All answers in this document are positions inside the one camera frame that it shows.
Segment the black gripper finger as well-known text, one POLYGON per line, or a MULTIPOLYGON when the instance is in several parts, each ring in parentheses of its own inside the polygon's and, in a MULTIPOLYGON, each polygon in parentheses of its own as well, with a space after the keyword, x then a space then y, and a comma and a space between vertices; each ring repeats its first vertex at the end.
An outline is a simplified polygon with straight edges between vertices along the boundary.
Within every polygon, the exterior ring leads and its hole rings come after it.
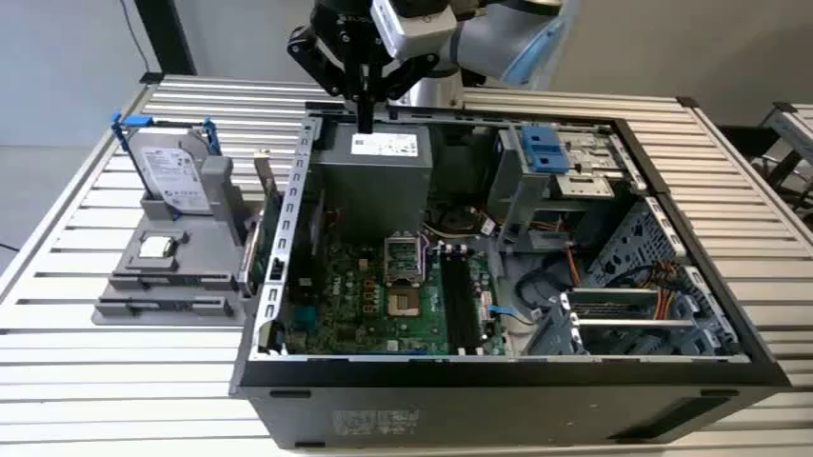
POLYGON ((287 52, 312 80, 331 96, 354 102, 355 123, 359 132, 367 131, 367 95, 361 65, 347 62, 339 68, 319 48, 318 36, 311 27, 296 27, 287 42, 287 52))
POLYGON ((377 103, 399 99, 437 66, 437 53, 409 58, 398 68, 383 74, 383 61, 369 65, 365 94, 365 132, 371 133, 377 103))

